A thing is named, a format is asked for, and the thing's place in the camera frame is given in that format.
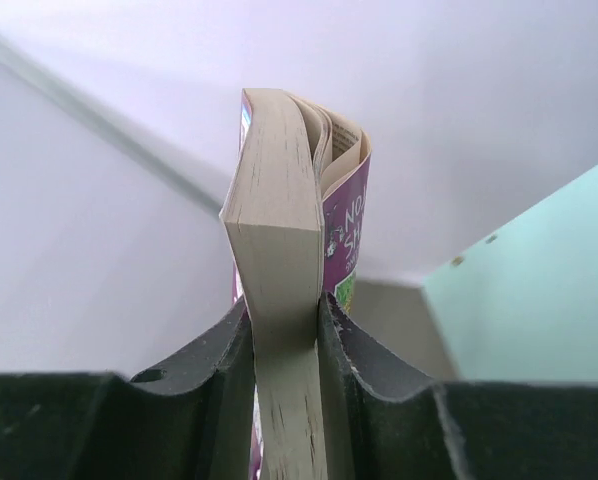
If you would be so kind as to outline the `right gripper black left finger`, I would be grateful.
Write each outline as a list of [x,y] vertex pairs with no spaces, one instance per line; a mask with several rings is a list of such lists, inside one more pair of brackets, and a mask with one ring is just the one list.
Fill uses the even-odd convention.
[[253,392],[243,302],[129,379],[0,373],[0,479],[245,479]]

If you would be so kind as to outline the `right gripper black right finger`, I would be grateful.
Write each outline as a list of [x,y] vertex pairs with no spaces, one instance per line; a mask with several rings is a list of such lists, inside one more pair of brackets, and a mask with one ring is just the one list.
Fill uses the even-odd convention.
[[598,384],[434,379],[329,293],[318,358],[332,479],[598,479]]

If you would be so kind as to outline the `purple Roald Dahl book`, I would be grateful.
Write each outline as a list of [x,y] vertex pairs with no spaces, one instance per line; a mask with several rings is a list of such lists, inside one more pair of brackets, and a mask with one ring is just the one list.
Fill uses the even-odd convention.
[[281,89],[242,92],[239,161],[220,218],[252,324],[268,479],[324,479],[317,357],[323,293],[352,301],[371,159],[354,122]]

